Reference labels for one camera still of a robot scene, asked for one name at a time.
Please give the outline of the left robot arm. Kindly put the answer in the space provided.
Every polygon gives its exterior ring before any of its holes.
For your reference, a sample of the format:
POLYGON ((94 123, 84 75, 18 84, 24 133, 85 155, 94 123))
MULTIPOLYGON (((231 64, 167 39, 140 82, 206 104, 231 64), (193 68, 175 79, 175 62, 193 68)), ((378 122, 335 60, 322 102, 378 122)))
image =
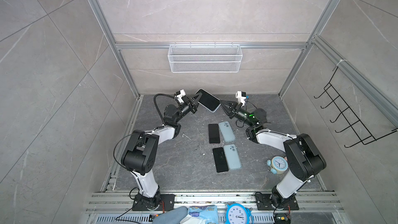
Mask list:
POLYGON ((159 114, 162 125, 150 131, 134 130, 119 160, 120 165, 129 171, 136 179, 138 196, 150 203, 160 201, 160 187, 156 183, 152 168, 157 155, 158 145, 174 139, 180 132, 179 121, 188 113, 196 113, 202 93, 186 95, 184 90, 173 96, 156 94, 153 97, 154 105, 159 114), (161 112, 157 105, 157 97, 172 98, 176 104, 170 104, 161 112))

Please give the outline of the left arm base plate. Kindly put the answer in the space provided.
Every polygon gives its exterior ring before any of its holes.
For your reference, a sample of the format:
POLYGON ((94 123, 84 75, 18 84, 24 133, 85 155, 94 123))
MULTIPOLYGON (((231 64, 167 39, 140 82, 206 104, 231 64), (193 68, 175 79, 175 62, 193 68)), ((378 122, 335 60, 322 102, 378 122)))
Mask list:
POLYGON ((133 200, 133 211, 171 211, 174 209, 175 195, 161 194, 147 198, 137 194, 133 200))

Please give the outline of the grey-green phone case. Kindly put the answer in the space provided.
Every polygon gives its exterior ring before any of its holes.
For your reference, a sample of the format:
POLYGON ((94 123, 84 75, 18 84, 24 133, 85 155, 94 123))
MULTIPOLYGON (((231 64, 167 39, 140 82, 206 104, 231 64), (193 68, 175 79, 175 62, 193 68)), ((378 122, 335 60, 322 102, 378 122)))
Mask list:
POLYGON ((223 147, 229 170, 238 170, 242 168, 236 145, 226 145, 223 147))

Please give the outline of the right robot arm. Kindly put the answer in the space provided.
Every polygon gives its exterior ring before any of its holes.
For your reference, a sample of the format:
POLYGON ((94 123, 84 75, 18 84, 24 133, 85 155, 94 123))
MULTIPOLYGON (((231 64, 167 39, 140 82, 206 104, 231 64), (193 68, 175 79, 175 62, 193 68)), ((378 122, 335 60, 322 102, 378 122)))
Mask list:
POLYGON ((281 170, 287 174, 272 188, 270 198, 274 209, 284 209, 293 206, 296 193, 317 174, 326 168, 326 160, 308 134, 283 134, 264 127, 267 123, 267 113, 262 108, 248 112, 243 108, 244 102, 221 100, 220 105, 231 118, 246 124, 246 135, 254 143, 277 148, 285 153, 278 157, 287 166, 281 170))

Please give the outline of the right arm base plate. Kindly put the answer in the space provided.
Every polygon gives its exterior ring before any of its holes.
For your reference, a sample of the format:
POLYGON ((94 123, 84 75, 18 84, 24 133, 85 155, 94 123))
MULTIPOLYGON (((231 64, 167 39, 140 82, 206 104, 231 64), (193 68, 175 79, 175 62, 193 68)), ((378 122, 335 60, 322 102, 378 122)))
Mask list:
POLYGON ((296 194, 289 198, 283 198, 279 193, 263 194, 255 192, 255 202, 259 211, 273 211, 273 210, 299 210, 299 205, 296 200, 296 194))

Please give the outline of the black phone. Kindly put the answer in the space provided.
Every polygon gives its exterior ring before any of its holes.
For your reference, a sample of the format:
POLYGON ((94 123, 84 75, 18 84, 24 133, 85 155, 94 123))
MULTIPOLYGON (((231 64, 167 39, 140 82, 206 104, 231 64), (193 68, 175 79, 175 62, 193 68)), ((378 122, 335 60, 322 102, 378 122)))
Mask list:
POLYGON ((199 103, 210 112, 214 113, 220 106, 220 100, 214 95, 208 93, 203 89, 199 89, 196 94, 201 94, 199 103))
POLYGON ((210 144, 220 144, 219 126, 217 124, 208 125, 208 136, 210 144))

